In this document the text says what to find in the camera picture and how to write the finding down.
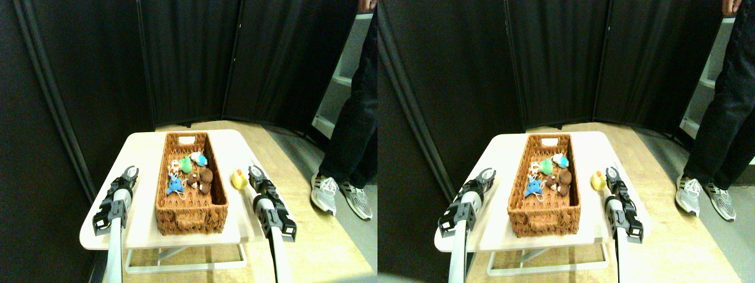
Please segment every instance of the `basket handle hole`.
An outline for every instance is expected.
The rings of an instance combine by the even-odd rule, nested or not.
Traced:
[[[559,144],[559,139],[557,138],[548,138],[542,140],[543,146],[557,146]]]
[[[178,137],[178,143],[180,144],[193,144],[196,142],[196,137]]]

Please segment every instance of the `brown plush toy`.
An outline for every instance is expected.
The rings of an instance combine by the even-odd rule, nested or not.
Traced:
[[[212,183],[212,171],[210,169],[202,169],[199,172],[199,191],[205,195],[210,193],[210,183]]]
[[[545,186],[549,187],[552,190],[556,190],[557,183],[559,182],[559,178],[556,177],[556,175],[548,175],[545,177]]]
[[[559,194],[560,195],[568,195],[569,191],[572,190],[572,173],[569,172],[569,170],[564,170],[559,174]]]
[[[188,183],[192,188],[196,189],[199,183],[199,173],[197,173],[197,171],[192,171],[191,173],[187,174],[186,183]]]

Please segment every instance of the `person's hand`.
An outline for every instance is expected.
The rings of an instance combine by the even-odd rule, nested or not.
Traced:
[[[742,4],[742,0],[723,0],[723,15],[728,17],[737,14],[740,4]]]
[[[375,5],[378,4],[378,0],[359,0],[359,13],[367,14],[375,9]]]

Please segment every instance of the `light blue plush toy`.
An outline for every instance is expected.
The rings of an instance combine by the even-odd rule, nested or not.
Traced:
[[[540,187],[540,180],[530,177],[527,190],[524,191],[524,196],[527,197],[528,195],[534,195],[535,193],[542,195],[543,189]]]
[[[207,158],[200,152],[194,152],[190,154],[189,157],[194,161],[194,163],[196,163],[197,166],[207,166]]]

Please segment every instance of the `blue star plush toy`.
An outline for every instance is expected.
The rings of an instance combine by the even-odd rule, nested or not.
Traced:
[[[540,188],[540,180],[530,177],[529,185],[527,185],[527,190],[524,191],[524,196],[527,197],[528,195],[532,195],[535,193],[542,195],[543,189]]]
[[[183,182],[181,178],[171,175],[171,182],[168,184],[167,195],[170,195],[171,192],[183,192],[183,186],[181,186],[181,182]]]

